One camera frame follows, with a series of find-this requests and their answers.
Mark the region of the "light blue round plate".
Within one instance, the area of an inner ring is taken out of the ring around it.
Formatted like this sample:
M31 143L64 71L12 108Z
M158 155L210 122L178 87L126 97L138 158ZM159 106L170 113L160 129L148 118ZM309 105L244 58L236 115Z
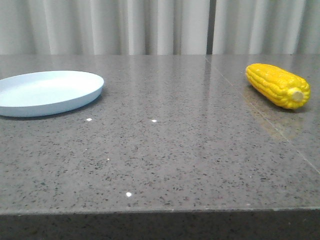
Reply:
M94 101L104 79L73 70L42 71L0 81L0 114L6 117L41 117L68 112Z

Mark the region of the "yellow corn cob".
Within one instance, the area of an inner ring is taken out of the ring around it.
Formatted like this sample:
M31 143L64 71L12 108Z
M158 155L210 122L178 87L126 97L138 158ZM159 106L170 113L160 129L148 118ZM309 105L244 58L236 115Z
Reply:
M295 110L310 99L311 87L302 77L278 66L253 63L245 69L250 84L276 106Z

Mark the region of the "white pleated curtain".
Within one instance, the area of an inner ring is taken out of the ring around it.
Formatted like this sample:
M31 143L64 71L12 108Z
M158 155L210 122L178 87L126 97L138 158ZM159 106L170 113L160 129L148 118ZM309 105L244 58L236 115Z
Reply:
M3 0L0 52L317 54L317 0Z

